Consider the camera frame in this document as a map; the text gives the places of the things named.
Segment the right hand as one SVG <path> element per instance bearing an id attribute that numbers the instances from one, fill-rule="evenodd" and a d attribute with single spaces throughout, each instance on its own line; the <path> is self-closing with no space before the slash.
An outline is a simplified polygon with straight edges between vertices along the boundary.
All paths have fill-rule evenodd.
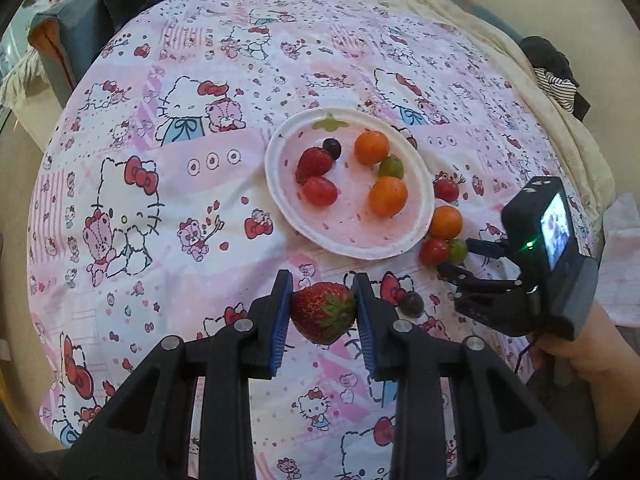
<path id="1" fill-rule="evenodd" d="M 639 356 L 620 334 L 605 310 L 595 302 L 579 336 L 568 341 L 541 335 L 530 352 L 533 367 L 541 370 L 547 356 L 567 359 L 588 382 L 617 382 L 639 389 Z"/>

